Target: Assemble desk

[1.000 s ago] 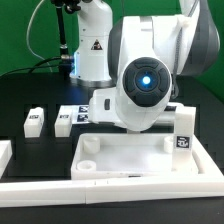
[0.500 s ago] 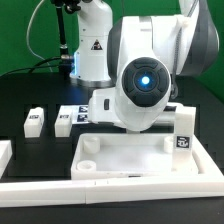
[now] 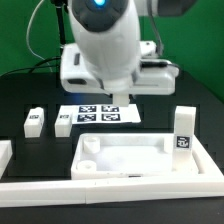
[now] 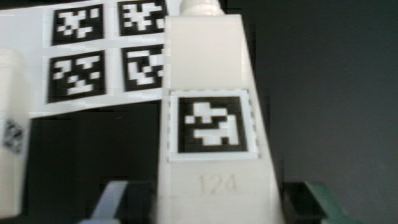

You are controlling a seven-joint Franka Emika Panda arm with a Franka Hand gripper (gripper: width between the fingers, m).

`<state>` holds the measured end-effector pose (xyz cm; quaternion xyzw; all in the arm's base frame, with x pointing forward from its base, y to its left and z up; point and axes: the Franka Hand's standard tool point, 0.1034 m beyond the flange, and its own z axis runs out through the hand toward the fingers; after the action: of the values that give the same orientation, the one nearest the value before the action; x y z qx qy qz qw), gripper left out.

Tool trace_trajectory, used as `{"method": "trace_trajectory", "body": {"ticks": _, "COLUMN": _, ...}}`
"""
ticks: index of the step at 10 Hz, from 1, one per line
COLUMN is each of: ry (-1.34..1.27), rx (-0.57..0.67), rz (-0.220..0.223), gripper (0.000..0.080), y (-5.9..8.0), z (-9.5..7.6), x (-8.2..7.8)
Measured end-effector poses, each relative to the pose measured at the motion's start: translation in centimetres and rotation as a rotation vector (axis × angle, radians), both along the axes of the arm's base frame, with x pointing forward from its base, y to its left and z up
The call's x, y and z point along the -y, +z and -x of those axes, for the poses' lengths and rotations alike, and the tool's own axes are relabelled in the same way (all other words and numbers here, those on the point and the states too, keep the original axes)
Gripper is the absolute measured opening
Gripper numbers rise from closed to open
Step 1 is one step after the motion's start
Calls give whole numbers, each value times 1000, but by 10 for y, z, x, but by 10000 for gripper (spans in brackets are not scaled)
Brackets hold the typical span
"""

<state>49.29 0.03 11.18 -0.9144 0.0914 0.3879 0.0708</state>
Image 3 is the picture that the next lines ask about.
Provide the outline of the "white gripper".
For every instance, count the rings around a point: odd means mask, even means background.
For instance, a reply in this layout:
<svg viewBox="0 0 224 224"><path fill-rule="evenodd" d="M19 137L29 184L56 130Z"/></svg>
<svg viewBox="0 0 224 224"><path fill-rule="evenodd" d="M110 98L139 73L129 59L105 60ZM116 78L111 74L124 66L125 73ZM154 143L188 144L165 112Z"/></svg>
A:
<svg viewBox="0 0 224 224"><path fill-rule="evenodd" d="M173 94L179 75L178 66L168 60L158 59L153 41L141 41L140 52L140 65L131 77L117 79L110 85L87 70L77 44L68 44L62 54L61 84L70 93L111 95L112 104L119 106L127 106L130 95Z"/></svg>

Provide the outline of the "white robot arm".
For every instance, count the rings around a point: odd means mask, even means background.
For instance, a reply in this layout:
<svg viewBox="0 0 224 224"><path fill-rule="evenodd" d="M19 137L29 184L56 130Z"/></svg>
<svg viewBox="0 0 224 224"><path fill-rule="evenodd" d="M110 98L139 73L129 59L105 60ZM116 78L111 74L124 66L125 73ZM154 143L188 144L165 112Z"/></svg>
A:
<svg viewBox="0 0 224 224"><path fill-rule="evenodd" d="M170 95L180 73L162 58L161 41L140 39L139 18L185 14L197 0L68 0L75 42L64 47L60 80L71 93L112 97L116 106L131 95Z"/></svg>

